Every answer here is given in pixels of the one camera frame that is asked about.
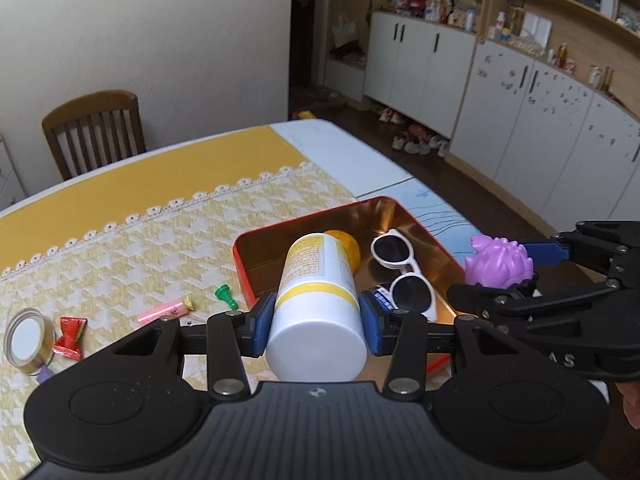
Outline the person's right hand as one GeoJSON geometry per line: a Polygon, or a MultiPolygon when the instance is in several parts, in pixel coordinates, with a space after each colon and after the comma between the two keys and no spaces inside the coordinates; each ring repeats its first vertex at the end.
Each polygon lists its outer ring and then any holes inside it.
{"type": "Polygon", "coordinates": [[[630,426],[640,429],[640,382],[619,382],[616,385],[623,396],[623,411],[630,426]]]}

